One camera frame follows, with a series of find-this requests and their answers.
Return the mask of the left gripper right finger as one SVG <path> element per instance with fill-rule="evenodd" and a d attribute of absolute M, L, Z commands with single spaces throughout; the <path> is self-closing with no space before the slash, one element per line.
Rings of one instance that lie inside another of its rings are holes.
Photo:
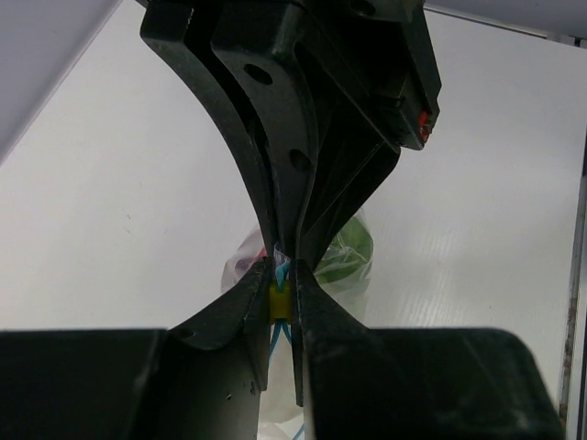
<path fill-rule="evenodd" d="M 301 259 L 290 265 L 292 304 L 292 355 L 296 404 L 310 404 L 309 367 L 311 351 L 330 338 L 362 340 L 370 330 L 347 312 L 317 283 L 316 277 Z"/>

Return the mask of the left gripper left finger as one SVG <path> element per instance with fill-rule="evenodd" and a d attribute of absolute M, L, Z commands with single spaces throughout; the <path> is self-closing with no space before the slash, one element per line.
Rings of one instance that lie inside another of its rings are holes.
<path fill-rule="evenodd" d="M 238 283 L 170 333 L 204 353 L 244 338 L 244 351 L 260 391 L 267 390 L 270 351 L 271 259 L 258 259 Z"/>

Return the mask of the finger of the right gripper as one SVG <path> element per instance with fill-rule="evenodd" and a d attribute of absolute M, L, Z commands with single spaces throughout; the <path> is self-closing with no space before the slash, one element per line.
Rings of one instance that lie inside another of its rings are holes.
<path fill-rule="evenodd" d="M 267 137 L 249 98 L 212 51 L 222 1 L 141 1 L 140 37 L 180 77 L 211 117 L 238 166 L 269 256 L 275 226 Z"/>

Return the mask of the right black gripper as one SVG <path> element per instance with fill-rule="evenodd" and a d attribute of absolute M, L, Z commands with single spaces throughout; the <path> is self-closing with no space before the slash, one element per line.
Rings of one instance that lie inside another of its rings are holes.
<path fill-rule="evenodd" d="M 314 266 L 439 116 L 420 1 L 229 1 L 212 50 L 267 137 L 282 251 Z"/>

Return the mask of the purple onion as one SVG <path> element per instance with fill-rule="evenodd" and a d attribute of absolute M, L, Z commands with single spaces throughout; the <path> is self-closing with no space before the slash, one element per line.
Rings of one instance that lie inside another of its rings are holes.
<path fill-rule="evenodd" d="M 254 262 L 254 257 L 239 258 L 235 262 L 235 270 L 238 272 L 246 273 Z"/>

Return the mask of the clear zip top bag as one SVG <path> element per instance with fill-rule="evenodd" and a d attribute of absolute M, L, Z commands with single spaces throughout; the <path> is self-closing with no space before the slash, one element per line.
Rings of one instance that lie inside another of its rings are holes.
<path fill-rule="evenodd" d="M 328 245 L 314 270 L 318 286 L 356 319 L 366 309 L 371 280 L 374 241 L 362 210 L 354 214 Z M 252 265 L 267 256 L 260 228 L 253 227 L 229 258 L 221 277 L 221 291 L 235 287 Z M 260 396 L 259 439 L 303 439 L 303 409 L 296 404 L 293 361 L 293 325 L 285 307 L 294 310 L 292 263 L 278 257 L 271 283 L 270 311 L 275 313 L 269 336 L 268 388 Z"/>

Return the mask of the white radish with leaves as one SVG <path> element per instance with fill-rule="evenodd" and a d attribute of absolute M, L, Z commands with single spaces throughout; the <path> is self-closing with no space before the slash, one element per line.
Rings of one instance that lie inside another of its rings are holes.
<path fill-rule="evenodd" d="M 326 290 L 355 288 L 371 273 L 374 242 L 362 211 L 339 230 L 318 263 L 314 275 Z"/>

